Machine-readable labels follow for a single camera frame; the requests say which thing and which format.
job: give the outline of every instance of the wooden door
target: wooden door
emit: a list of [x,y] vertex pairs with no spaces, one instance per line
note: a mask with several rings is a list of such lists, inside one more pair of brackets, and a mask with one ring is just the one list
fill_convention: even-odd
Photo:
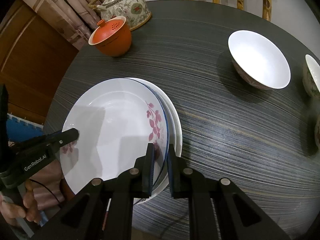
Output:
[[9,112],[44,123],[52,98],[78,50],[22,0],[0,23],[0,83]]

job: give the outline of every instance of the dark wood grain tabletop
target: dark wood grain tabletop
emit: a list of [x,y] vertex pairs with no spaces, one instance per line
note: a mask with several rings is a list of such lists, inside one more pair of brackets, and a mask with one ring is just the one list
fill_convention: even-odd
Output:
[[[303,234],[320,210],[314,140],[320,105],[302,84],[305,55],[314,54],[276,25],[235,8],[189,0],[151,1],[148,7],[153,16],[132,32],[124,56],[82,48],[58,87],[44,131],[62,129],[73,104],[99,82],[148,80],[177,109],[182,157],[190,167],[209,178],[230,178],[291,238]],[[286,88],[258,90],[237,74],[228,50],[237,30],[260,33],[278,46],[291,70]],[[173,200],[168,187],[134,206],[132,225],[162,239],[188,239],[188,223],[188,201]]]

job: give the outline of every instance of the hand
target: hand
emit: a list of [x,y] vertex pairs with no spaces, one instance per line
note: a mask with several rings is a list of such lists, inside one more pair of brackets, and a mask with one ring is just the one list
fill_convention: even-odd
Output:
[[18,226],[15,218],[26,218],[28,221],[34,221],[36,223],[41,219],[40,212],[38,210],[38,203],[33,194],[32,183],[27,179],[25,184],[27,192],[23,196],[23,204],[28,209],[27,212],[18,205],[5,202],[2,195],[0,195],[0,212],[7,223],[12,226]]

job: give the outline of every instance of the pink fabric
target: pink fabric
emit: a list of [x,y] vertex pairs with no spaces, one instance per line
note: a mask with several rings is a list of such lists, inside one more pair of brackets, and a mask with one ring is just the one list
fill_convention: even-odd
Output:
[[[62,169],[57,160],[45,166],[31,177],[31,179],[46,185],[60,202],[64,201],[64,197],[60,191],[60,181],[62,178]],[[32,182],[32,186],[39,210],[44,210],[58,204],[55,197],[46,188],[35,182]]]

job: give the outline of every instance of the orange lid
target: orange lid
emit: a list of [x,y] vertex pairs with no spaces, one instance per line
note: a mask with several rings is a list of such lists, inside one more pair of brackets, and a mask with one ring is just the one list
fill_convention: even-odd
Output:
[[114,19],[110,21],[101,20],[97,23],[99,26],[92,37],[92,43],[98,43],[106,40],[111,35],[113,35],[117,30],[119,30],[124,21],[121,19]]

